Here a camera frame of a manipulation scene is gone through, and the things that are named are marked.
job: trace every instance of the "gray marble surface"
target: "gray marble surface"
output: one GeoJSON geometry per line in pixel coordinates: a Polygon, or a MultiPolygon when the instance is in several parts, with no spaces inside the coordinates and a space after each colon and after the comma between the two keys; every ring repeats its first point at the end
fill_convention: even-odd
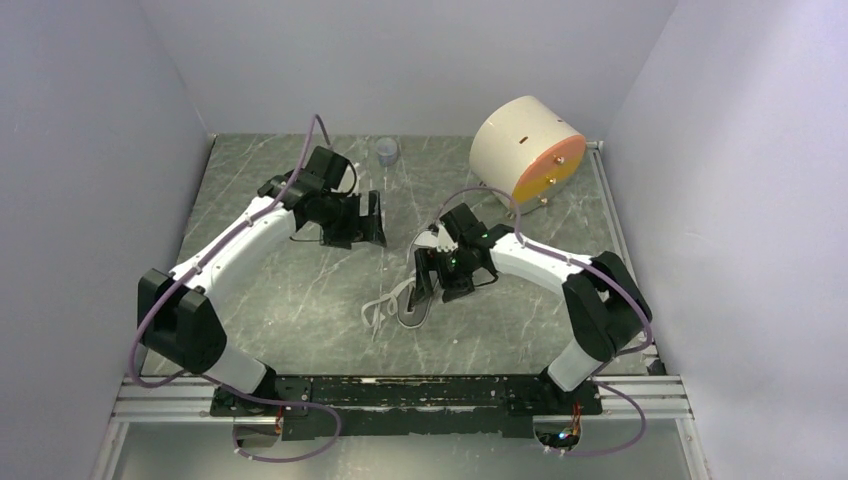
{"type": "MultiPolygon", "coordinates": [[[[563,302],[541,287],[502,277],[447,305],[435,303],[418,330],[390,320],[372,341],[360,308],[407,278],[414,234],[454,191],[476,185],[468,167],[470,137],[398,137],[401,160],[377,163],[376,136],[333,137],[335,149],[359,163],[362,188],[382,192],[388,248],[359,243],[352,251],[286,241],[255,275],[217,307],[230,339],[281,374],[462,374],[538,372],[571,340],[563,302]]],[[[238,216],[268,178],[296,163],[303,135],[221,135],[217,138],[179,261],[195,254],[238,216]]],[[[613,250],[601,186],[584,159],[566,188],[522,221],[525,235],[583,254],[613,250]]],[[[487,225],[511,223],[487,192],[463,200],[487,225]]],[[[314,225],[295,236],[317,239],[314,225]]],[[[145,374],[177,367],[150,353],[145,374]]],[[[607,374],[644,374],[639,355],[607,374]]]]}

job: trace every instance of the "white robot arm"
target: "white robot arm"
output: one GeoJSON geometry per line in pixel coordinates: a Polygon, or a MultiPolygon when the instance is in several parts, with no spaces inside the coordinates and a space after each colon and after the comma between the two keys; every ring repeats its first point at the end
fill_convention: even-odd
{"type": "Polygon", "coordinates": [[[216,308],[232,292],[237,279],[254,270],[260,260],[279,248],[306,222],[321,225],[321,244],[351,248],[369,241],[385,247],[379,192],[368,194],[368,214],[360,216],[360,196],[336,191],[351,163],[323,147],[316,147],[309,162],[279,203],[275,198],[291,175],[275,176],[257,191],[250,205],[227,229],[189,260],[168,274],[149,270],[139,281],[138,321],[187,272],[195,275],[155,313],[142,343],[185,370],[218,380],[259,398],[276,398],[276,372],[228,341],[216,308]],[[257,212],[272,210],[255,222],[257,212]],[[230,238],[247,221],[247,228],[230,238]],[[201,258],[214,256],[202,268],[201,258]]]}
{"type": "Polygon", "coordinates": [[[399,303],[411,313],[416,306],[430,301],[434,295],[433,274],[444,289],[444,302],[468,295],[481,286],[472,280],[473,272],[480,268],[494,277],[487,284],[497,281],[499,274],[515,275],[564,297],[574,339],[542,372],[542,377],[567,395],[612,360],[643,328],[637,313],[622,297],[578,265],[592,265],[618,283],[649,321],[651,312],[624,263],[614,253],[591,257],[522,240],[524,243],[505,225],[487,229],[466,204],[458,205],[427,234],[416,238],[414,246],[419,248],[415,252],[415,285],[407,298],[401,296],[399,303]],[[530,248],[534,244],[569,258],[574,264],[530,248]]]}

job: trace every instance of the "clear plastic cup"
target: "clear plastic cup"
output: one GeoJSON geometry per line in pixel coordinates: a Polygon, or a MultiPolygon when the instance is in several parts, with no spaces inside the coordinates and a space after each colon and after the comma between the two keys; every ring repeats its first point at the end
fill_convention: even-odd
{"type": "Polygon", "coordinates": [[[392,137],[383,137],[377,140],[375,145],[377,161],[380,165],[388,167],[394,165],[398,159],[398,144],[392,137]]]}

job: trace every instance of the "white cylinder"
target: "white cylinder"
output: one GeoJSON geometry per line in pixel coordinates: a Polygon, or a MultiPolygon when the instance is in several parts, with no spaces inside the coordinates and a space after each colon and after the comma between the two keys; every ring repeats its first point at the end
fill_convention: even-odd
{"type": "Polygon", "coordinates": [[[469,161],[480,180],[510,193],[521,206],[570,177],[585,150],[583,135],[528,95],[489,116],[474,137],[469,161]]]}

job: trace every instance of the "white wall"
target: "white wall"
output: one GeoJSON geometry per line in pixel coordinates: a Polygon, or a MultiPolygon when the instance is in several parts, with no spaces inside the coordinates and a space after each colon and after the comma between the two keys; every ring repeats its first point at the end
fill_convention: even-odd
{"type": "Polygon", "coordinates": [[[87,478],[207,136],[133,0],[0,2],[0,464],[87,478]]]}
{"type": "Polygon", "coordinates": [[[142,0],[214,132],[473,135],[533,94],[603,136],[676,0],[142,0]]]}
{"type": "Polygon", "coordinates": [[[682,0],[607,138],[717,479],[848,478],[848,4],[682,0]]]}

